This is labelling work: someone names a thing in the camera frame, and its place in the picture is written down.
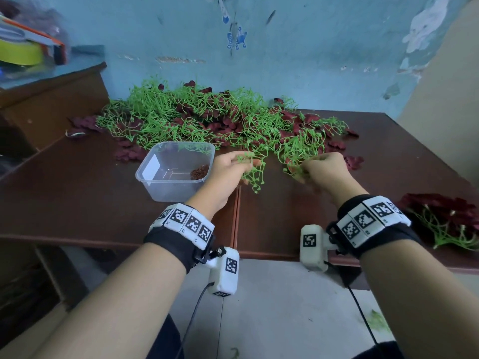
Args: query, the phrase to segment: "wooden table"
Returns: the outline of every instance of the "wooden table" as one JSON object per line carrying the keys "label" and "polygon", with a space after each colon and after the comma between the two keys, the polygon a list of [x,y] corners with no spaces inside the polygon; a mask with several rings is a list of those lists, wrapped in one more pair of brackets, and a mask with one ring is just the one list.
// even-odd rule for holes
{"label": "wooden table", "polygon": [[[135,249],[167,203],[135,178],[139,163],[113,157],[116,141],[65,137],[0,180],[0,238],[53,245]],[[238,190],[214,219],[215,245],[233,245]]]}
{"label": "wooden table", "polygon": [[[362,168],[352,172],[371,194],[392,201],[405,193],[440,193],[479,206],[479,193],[468,181],[383,113],[303,111],[335,116],[359,133],[346,137],[346,154],[363,156]],[[274,155],[266,159],[264,185],[259,194],[241,187],[235,236],[242,258],[299,260],[300,230],[306,224],[325,228],[336,219],[329,196],[313,191],[284,174]],[[432,254],[453,271],[479,274],[479,252],[447,245]],[[336,265],[358,266],[351,256],[329,252]]]}

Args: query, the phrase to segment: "clear plastic container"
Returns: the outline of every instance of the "clear plastic container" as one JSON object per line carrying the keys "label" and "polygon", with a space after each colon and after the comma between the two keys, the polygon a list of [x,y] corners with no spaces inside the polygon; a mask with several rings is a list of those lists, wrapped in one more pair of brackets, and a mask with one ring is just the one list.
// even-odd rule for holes
{"label": "clear plastic container", "polygon": [[[154,201],[184,203],[205,183],[215,156],[215,147],[207,142],[161,142],[153,146],[136,171]],[[209,165],[200,180],[190,173]]]}

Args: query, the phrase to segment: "wire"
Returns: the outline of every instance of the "wire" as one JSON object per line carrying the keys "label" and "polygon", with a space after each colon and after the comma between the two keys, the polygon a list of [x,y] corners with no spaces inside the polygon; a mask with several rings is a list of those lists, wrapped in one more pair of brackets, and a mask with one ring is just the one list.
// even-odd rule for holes
{"label": "wire", "polygon": [[175,356],[175,359],[178,359],[180,357],[180,354],[183,350],[183,345],[184,345],[184,341],[186,339],[186,336],[188,335],[188,332],[190,331],[190,328],[191,328],[191,324],[193,323],[193,319],[195,318],[195,315],[196,315],[196,310],[198,310],[198,306],[200,305],[200,301],[201,301],[201,298],[203,297],[203,295],[205,294],[206,290],[208,289],[208,287],[214,285],[215,283],[214,282],[211,282],[209,284],[207,284],[205,286],[205,288],[203,289],[203,291],[201,292],[201,295],[200,297],[198,298],[198,301],[196,302],[196,306],[195,306],[195,309],[193,310],[193,314],[191,315],[191,319],[190,319],[190,323],[188,324],[188,327],[186,328],[186,331],[184,332],[184,335],[183,335],[183,340],[181,342],[181,345],[180,345],[180,348],[178,349],[178,353],[176,353],[176,356]]}
{"label": "wire", "polygon": [[[338,270],[338,268],[337,268],[335,265],[333,265],[332,263],[327,262],[327,261],[324,261],[324,263],[326,263],[329,267],[332,267],[332,268],[339,274],[339,276],[341,276],[340,271]],[[355,303],[356,303],[356,306],[357,306],[357,308],[358,308],[358,310],[359,310],[359,313],[361,314],[362,319],[364,320],[364,323],[366,324],[366,327],[367,327],[367,329],[368,329],[368,331],[369,331],[369,334],[371,335],[371,338],[373,338],[374,347],[377,348],[377,350],[379,350],[379,352],[381,353],[381,357],[382,357],[383,359],[386,359],[386,357],[384,356],[383,350],[382,350],[381,347],[379,346],[379,344],[378,344],[378,342],[377,342],[377,340],[376,340],[376,337],[374,337],[373,331],[371,330],[371,327],[369,326],[369,324],[368,324],[368,322],[367,322],[367,320],[366,320],[366,316],[365,316],[364,313],[362,312],[361,306],[359,305],[359,302],[357,301],[356,296],[355,296],[355,294],[353,293],[353,290],[351,289],[351,287],[349,287],[349,285],[345,285],[345,286],[346,286],[346,288],[349,290],[351,296],[353,297],[353,300],[354,300]]]}

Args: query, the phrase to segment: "person's right hand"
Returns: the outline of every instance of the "person's right hand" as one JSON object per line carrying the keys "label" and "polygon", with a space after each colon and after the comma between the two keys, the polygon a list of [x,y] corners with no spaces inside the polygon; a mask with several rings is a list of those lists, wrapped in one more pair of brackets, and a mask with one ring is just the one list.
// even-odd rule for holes
{"label": "person's right hand", "polygon": [[308,180],[331,194],[338,208],[347,200],[368,193],[351,176],[339,152],[311,157],[303,161],[301,168],[308,173]]}

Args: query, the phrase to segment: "yellow tape roll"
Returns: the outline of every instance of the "yellow tape roll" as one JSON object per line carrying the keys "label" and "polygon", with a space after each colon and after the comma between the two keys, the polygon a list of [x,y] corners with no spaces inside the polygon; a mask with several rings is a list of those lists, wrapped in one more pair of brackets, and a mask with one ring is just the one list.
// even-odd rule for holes
{"label": "yellow tape roll", "polygon": [[9,42],[0,39],[0,60],[20,66],[34,66],[43,61],[43,52],[36,42]]}

